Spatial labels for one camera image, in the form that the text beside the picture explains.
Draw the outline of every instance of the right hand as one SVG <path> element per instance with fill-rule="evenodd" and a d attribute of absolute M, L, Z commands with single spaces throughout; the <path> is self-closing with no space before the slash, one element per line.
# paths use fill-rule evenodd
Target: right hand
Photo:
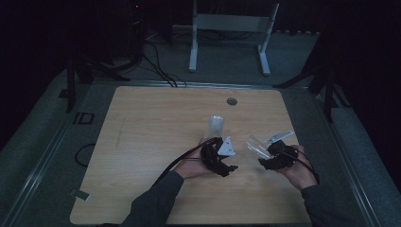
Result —
<path fill-rule="evenodd" d="M 299 145 L 292 145 L 296 150 L 305 153 L 304 147 Z M 311 166 L 309 161 L 304 157 L 302 153 L 298 153 L 298 159 Z M 315 176 L 302 164 L 295 162 L 292 167 L 285 167 L 275 170 L 278 173 L 283 174 L 289 182 L 296 187 L 298 190 L 302 190 L 306 187 L 316 185 Z"/>

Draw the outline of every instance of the white metal frame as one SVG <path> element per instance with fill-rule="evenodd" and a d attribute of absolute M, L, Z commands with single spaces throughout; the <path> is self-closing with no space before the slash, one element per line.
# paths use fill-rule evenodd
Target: white metal frame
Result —
<path fill-rule="evenodd" d="M 222 14 L 203 14 L 198 13 L 198 1 L 194 0 L 193 17 L 192 17 L 192 47 L 189 58 L 189 71 L 197 70 L 198 56 L 198 29 L 214 29 L 214 30 L 235 30 L 264 32 L 265 39 L 261 45 L 257 47 L 260 64 L 262 66 L 263 75 L 269 76 L 270 69 L 268 59 L 266 57 L 266 48 L 271 35 L 271 29 L 274 25 L 275 16 L 279 4 L 273 5 L 270 17 L 254 17 L 254 16 L 236 16 Z"/>

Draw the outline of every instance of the round hole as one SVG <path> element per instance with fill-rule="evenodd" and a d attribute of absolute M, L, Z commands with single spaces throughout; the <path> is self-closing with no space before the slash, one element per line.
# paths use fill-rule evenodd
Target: round hole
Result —
<path fill-rule="evenodd" d="M 238 103 L 238 101 L 236 101 L 235 98 L 233 98 L 233 97 L 227 98 L 227 104 L 229 104 L 230 106 L 235 106 L 236 103 Z"/>

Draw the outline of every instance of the left hand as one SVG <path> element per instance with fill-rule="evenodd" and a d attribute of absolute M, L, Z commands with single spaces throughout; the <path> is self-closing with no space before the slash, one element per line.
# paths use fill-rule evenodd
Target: left hand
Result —
<path fill-rule="evenodd" d="M 199 144 L 203 143 L 207 139 L 201 139 Z M 188 154 L 185 158 L 188 160 L 181 160 L 176 167 L 173 169 L 178 174 L 180 174 L 184 179 L 196 178 L 204 174 L 213 173 L 209 170 L 201 160 L 201 148 L 194 150 L 192 153 Z"/>

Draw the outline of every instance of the table top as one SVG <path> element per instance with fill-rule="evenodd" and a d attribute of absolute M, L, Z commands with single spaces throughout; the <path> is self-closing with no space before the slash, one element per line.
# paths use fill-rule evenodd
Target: table top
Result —
<path fill-rule="evenodd" d="M 235 106 L 227 99 L 236 99 Z M 121 223 L 131 202 L 147 191 L 178 156 L 205 135 L 209 117 L 224 118 L 239 168 L 222 178 L 185 180 L 170 224 L 310 222 L 301 193 L 267 171 L 243 149 L 250 135 L 261 141 L 293 131 L 278 91 L 211 88 L 119 87 L 116 89 L 70 220 L 75 224 Z M 298 144 L 296 135 L 284 139 Z"/>

